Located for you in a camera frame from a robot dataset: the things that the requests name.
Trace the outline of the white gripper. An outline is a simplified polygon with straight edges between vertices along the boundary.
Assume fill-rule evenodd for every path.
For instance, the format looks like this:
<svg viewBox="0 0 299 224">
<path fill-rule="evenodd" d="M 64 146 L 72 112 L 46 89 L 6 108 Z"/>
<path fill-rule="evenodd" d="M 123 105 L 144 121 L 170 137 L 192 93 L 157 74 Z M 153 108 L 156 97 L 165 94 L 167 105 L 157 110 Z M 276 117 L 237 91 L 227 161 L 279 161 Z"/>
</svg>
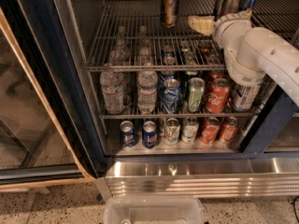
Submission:
<svg viewBox="0 0 299 224">
<path fill-rule="evenodd" d="M 220 17 L 215 25 L 213 16 L 189 16 L 188 24 L 202 35 L 212 35 L 213 40 L 223 49 L 229 41 L 244 35 L 252 27 L 251 14 L 251 8 L 238 13 L 230 13 Z"/>
</svg>

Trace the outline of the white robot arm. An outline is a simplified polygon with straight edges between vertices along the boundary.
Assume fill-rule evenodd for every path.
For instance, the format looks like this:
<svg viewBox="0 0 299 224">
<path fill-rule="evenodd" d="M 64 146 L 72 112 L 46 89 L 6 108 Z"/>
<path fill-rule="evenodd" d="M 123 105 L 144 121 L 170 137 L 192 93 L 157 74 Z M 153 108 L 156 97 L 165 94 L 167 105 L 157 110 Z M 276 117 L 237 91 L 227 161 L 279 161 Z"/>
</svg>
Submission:
<svg viewBox="0 0 299 224">
<path fill-rule="evenodd" d="M 253 87 L 270 76 L 299 105 L 299 50 L 274 32 L 254 27 L 251 13 L 190 16 L 188 25 L 202 35 L 210 35 L 223 50 L 231 79 Z"/>
</svg>

